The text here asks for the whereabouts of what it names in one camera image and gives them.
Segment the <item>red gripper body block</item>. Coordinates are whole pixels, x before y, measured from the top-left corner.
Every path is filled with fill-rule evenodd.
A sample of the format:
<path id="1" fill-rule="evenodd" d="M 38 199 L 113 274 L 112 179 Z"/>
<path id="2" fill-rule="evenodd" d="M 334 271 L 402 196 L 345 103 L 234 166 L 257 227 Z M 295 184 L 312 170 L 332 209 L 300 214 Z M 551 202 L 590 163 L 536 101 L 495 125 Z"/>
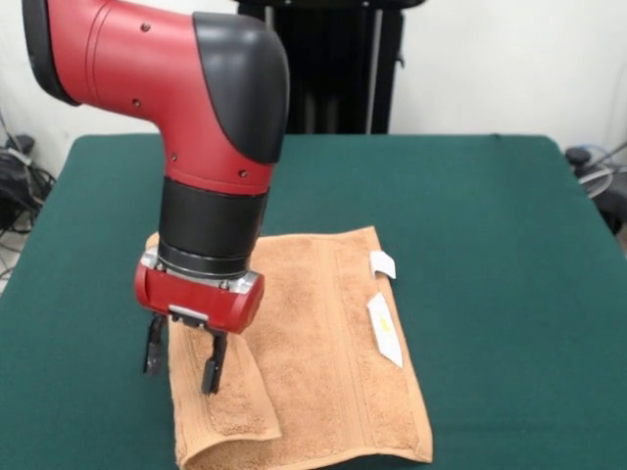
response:
<path id="1" fill-rule="evenodd" d="M 250 326 L 259 310 L 265 279 L 249 272 L 229 290 L 140 263 L 135 272 L 134 289 L 137 301 L 156 313 L 175 314 L 210 329 L 240 334 Z"/>

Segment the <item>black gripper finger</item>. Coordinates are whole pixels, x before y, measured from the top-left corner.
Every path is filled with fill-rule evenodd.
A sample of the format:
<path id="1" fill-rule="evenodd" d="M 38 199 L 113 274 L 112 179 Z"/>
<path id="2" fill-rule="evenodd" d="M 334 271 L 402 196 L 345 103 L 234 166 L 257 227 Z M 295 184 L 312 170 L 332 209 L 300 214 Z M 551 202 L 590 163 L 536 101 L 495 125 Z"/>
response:
<path id="1" fill-rule="evenodd" d="M 165 323 L 163 315 L 154 313 L 148 328 L 143 373 L 150 377 L 157 376 L 161 371 Z"/>
<path id="2" fill-rule="evenodd" d="M 214 395 L 219 384 L 227 349 L 227 334 L 219 330 L 210 330 L 212 334 L 212 353 L 205 362 L 201 391 L 205 395 Z"/>

